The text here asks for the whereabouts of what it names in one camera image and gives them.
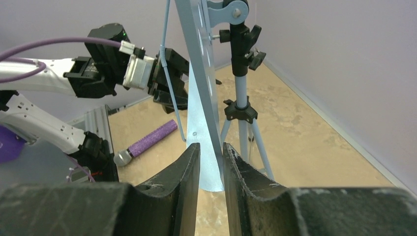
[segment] beige floor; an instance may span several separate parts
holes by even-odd
[[[223,85],[217,86],[218,100],[235,99],[231,68],[217,71]],[[275,180],[285,186],[391,186],[355,149],[304,103],[267,67],[260,66],[248,74],[248,95],[259,113],[259,128],[265,142]],[[224,104],[219,104],[220,124],[224,121]],[[181,121],[186,126],[186,112]],[[110,116],[115,151],[127,148],[174,114],[147,100]],[[238,125],[234,121],[227,142],[238,150]],[[179,131],[119,169],[121,181],[139,184],[158,173],[185,150]],[[251,160],[261,166],[256,145]],[[224,192],[200,190],[197,206],[196,234],[229,235]]]

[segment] lavender wall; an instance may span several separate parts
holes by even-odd
[[[165,0],[2,0],[0,2],[0,51],[10,47],[52,37],[87,36],[101,25],[118,22],[124,25],[129,38],[144,46],[150,56],[159,50],[163,30]],[[175,2],[171,1],[167,47],[188,58]],[[252,14],[248,24],[254,23]],[[215,28],[218,31],[227,25]],[[218,40],[214,43],[216,66],[230,60],[230,47]],[[83,44],[48,46],[28,51],[20,56],[39,59],[59,59],[88,56]],[[54,116],[69,120],[84,112],[108,104],[112,108],[137,101],[145,92],[118,88],[118,96],[102,99],[77,99],[46,92],[23,92],[36,105]]]
[[[417,2],[257,1],[268,60],[417,193]]]

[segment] tripod knob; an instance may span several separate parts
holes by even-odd
[[[249,69],[256,70],[262,64],[266,56],[266,53],[258,52],[258,54],[252,58],[252,61],[249,64]]]
[[[230,42],[230,30],[222,29],[219,31],[220,43]]]
[[[258,41],[259,35],[261,34],[262,27],[259,25],[255,25],[250,33],[245,34],[245,48],[243,49],[244,52],[249,52],[250,49],[255,45]]]

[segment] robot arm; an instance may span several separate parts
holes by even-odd
[[[75,64],[73,59],[39,60],[46,64],[46,69],[29,78],[9,82],[1,85],[1,90],[32,90],[58,92],[70,96],[76,96],[74,88],[63,75],[69,72]],[[32,71],[35,65],[1,62],[0,78],[17,76]]]
[[[118,181],[106,140],[75,128],[35,106],[14,90],[0,91],[0,123],[34,134],[87,166],[96,181]]]
[[[91,132],[72,127],[28,101],[17,90],[52,91],[80,98],[116,95],[115,86],[142,89],[154,96],[166,112],[172,106],[160,60],[145,55],[143,48],[129,43],[122,25],[108,24],[93,29],[89,37],[121,42],[120,48],[86,43],[90,57],[39,60],[47,65],[43,72],[26,79],[0,85],[0,123],[19,127],[59,147],[82,166],[99,173],[96,181],[118,181],[113,154],[107,141]],[[172,49],[166,49],[166,61],[179,107],[186,108],[187,94],[183,74],[189,63]],[[32,71],[35,65],[1,62],[0,78]]]
[[[0,108],[0,123],[19,127],[47,140],[64,153],[77,152],[85,139],[84,131],[57,119],[38,108],[16,91],[0,91],[4,99]]]

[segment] foam-covered tool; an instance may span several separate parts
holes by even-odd
[[[119,151],[113,158],[117,166],[127,165],[132,158],[139,156],[144,151],[148,150],[151,146],[155,145],[163,138],[168,136],[174,130],[178,128],[177,123],[172,119],[165,123],[163,126],[157,128],[152,133],[146,135],[141,140],[135,142],[125,150]]]

